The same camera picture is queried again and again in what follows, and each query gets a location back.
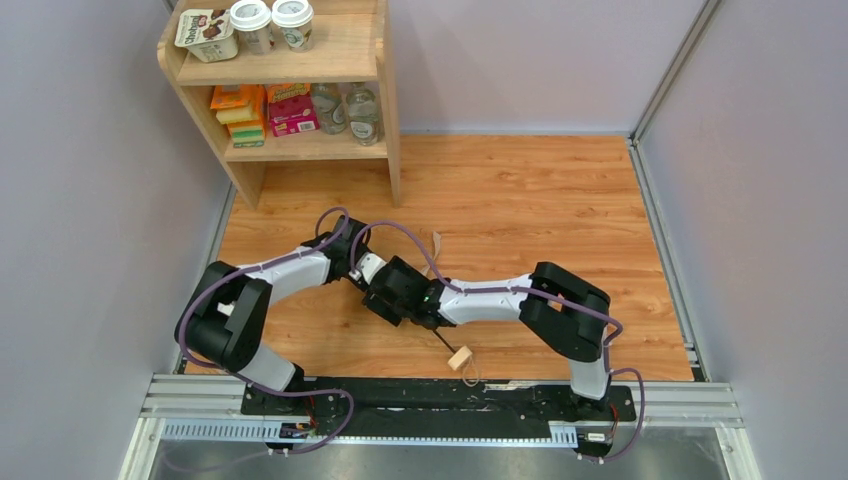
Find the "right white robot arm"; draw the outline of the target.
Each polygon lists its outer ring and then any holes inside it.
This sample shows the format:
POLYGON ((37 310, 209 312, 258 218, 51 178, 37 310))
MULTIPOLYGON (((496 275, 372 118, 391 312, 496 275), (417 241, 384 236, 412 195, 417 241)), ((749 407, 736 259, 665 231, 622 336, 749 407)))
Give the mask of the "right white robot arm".
POLYGON ((364 305, 393 325, 408 320, 425 329, 475 321, 520 322, 565 357, 574 395, 600 401, 610 375, 604 340, 610 296, 551 262, 507 280, 465 282, 430 279, 399 257, 363 256, 351 277, 364 291, 364 305))

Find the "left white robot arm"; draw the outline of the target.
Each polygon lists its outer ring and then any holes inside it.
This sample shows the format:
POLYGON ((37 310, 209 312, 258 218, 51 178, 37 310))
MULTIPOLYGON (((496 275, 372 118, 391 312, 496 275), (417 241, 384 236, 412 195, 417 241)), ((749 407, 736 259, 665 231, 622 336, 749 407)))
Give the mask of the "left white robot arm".
POLYGON ((342 214, 332 230, 280 257, 208 265, 175 327, 186 360, 224 370, 262 391, 296 391, 302 369, 262 342, 268 311, 303 290, 350 279, 350 263, 368 251, 364 228, 342 214))

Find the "beige folding umbrella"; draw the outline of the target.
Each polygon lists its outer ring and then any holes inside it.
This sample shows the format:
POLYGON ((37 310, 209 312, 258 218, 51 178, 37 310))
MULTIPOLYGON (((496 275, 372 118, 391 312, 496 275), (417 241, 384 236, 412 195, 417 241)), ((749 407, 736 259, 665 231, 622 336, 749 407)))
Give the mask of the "beige folding umbrella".
MULTIPOLYGON (((435 262, 441 249, 441 235, 433 231, 431 239, 433 245, 432 260, 435 262)), ((421 273, 427 276, 431 270, 432 268, 428 264, 421 269, 421 273)), ((473 352, 467 346, 455 348, 436 330, 433 331, 433 335, 451 352, 452 356, 447 362, 448 366, 453 371, 460 373, 462 383, 469 388, 477 386, 481 380, 481 374, 475 363, 473 352)))

